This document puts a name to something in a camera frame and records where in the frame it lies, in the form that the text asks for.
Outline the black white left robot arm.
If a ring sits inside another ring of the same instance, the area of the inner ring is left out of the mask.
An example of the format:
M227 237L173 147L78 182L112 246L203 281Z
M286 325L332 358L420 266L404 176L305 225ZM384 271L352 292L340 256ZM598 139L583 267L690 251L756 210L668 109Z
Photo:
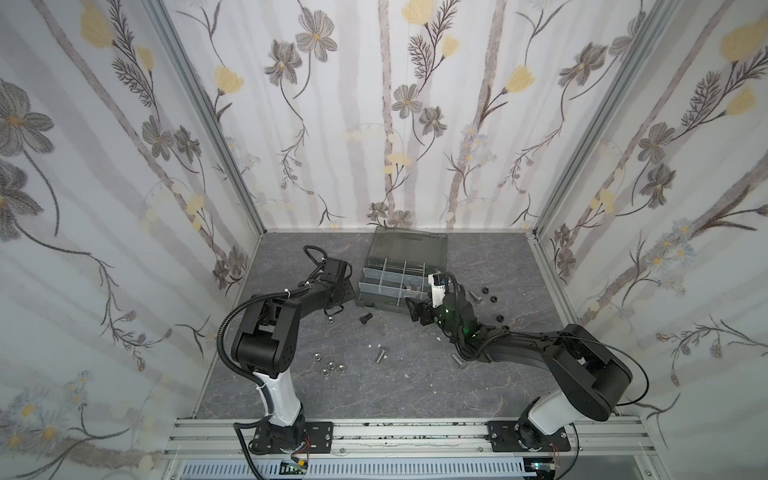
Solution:
M246 455L310 447L304 407L290 372L301 320L318 310L339 313L354 298L349 262L315 245L304 246L303 252L314 263L306 280L293 289L252 295L226 315L217 332L221 363L255 384L265 408L262 419L233 424Z

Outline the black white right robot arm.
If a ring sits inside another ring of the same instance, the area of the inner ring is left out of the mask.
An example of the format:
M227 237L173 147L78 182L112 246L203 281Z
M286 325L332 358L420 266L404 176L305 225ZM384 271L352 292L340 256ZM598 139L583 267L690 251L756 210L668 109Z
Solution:
M548 371L557 388L533 400L511 427L490 431L493 441L522 451L553 447L565 427L582 419L604 422L621 406L633 381L622 361L630 356L597 340L583 326L569 324L550 332L514 331L481 323L467 290L450 273L428 277L431 293L405 299L412 321L437 326L462 361L514 363Z

